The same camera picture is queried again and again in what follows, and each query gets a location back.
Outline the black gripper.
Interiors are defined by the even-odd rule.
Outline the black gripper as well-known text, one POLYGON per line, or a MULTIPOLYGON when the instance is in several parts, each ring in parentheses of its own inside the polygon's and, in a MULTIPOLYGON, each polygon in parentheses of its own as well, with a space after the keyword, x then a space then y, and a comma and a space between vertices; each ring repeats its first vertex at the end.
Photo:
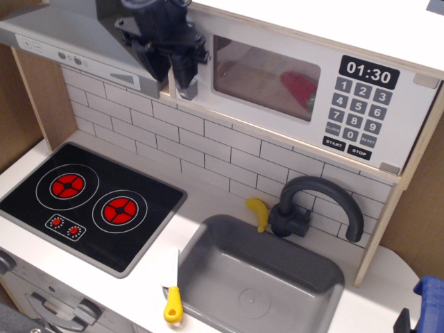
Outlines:
POLYGON ((158 82, 168 76, 170 66, 176 84, 187 89, 198 73, 198 63, 208 62, 205 37, 187 21, 191 1, 122 1, 129 17, 114 26, 123 42, 131 44, 140 62, 158 82))

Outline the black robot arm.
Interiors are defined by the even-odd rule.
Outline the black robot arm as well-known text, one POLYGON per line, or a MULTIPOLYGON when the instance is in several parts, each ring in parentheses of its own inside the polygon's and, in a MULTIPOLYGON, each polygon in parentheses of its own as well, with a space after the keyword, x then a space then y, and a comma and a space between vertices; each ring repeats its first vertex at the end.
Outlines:
POLYGON ((115 28, 157 81, 170 70, 180 89, 189 89, 198 65, 210 58, 205 36, 187 21, 190 1, 122 1, 131 16, 119 18, 115 28))

